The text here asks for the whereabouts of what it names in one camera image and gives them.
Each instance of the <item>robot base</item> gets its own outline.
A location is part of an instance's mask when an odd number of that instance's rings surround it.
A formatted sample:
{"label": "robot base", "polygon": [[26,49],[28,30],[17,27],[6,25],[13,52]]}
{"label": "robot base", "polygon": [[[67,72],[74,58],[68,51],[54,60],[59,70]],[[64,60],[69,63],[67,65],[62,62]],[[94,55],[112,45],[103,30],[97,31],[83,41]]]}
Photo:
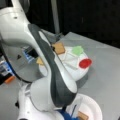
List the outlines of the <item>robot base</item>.
{"label": "robot base", "polygon": [[25,95],[25,89],[26,86],[19,92],[19,116],[17,120],[64,120],[63,116],[58,111],[37,110],[30,97]]}

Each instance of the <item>cable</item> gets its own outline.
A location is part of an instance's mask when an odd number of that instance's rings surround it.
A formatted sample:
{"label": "cable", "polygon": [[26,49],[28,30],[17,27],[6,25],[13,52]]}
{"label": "cable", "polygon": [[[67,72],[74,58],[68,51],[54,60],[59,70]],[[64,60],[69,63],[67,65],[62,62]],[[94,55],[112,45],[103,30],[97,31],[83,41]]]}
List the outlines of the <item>cable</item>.
{"label": "cable", "polygon": [[2,52],[2,54],[3,54],[3,56],[4,56],[5,60],[6,60],[6,62],[8,63],[9,67],[11,68],[12,72],[14,73],[14,75],[15,75],[15,76],[18,78],[18,80],[20,80],[20,81],[23,81],[23,82],[25,82],[25,83],[32,83],[32,82],[29,82],[29,81],[27,81],[27,80],[22,79],[22,78],[15,72],[15,70],[13,69],[13,67],[12,67],[11,63],[9,62],[9,60],[8,60],[6,54],[5,54],[5,51],[4,51],[4,49],[3,49],[2,42],[1,42],[1,41],[3,41],[3,38],[2,38],[2,36],[1,36],[1,34],[0,34],[0,37],[1,37],[1,40],[0,40],[1,52]]}

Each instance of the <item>red object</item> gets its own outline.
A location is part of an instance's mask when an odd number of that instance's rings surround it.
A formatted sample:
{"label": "red object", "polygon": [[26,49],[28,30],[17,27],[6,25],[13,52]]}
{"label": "red object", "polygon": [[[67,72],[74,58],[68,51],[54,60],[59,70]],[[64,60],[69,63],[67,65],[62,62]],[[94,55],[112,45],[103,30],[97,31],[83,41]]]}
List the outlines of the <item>red object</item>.
{"label": "red object", "polygon": [[92,64],[92,60],[91,59],[84,59],[82,61],[80,61],[79,63],[79,67],[86,69],[87,67],[89,67]]}

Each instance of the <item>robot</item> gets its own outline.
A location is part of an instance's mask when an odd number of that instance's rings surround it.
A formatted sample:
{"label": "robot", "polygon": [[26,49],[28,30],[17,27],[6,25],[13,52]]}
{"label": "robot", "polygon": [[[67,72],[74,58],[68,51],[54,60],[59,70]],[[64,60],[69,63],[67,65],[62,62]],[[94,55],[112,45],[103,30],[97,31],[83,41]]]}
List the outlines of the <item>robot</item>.
{"label": "robot", "polygon": [[46,77],[24,85],[19,91],[18,120],[64,120],[55,110],[70,105],[77,85],[67,72],[41,29],[31,24],[19,0],[0,10],[2,42],[10,46],[32,46],[48,71]]}

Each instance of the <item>green object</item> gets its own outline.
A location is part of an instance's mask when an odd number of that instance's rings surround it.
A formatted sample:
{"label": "green object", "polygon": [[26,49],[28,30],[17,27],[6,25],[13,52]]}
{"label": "green object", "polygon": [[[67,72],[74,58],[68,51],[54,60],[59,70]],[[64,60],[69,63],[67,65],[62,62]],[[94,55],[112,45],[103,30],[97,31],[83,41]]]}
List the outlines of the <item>green object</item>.
{"label": "green object", "polygon": [[84,49],[82,48],[82,46],[76,46],[76,47],[73,47],[72,49],[72,53],[77,56],[80,56],[83,52],[84,52]]}

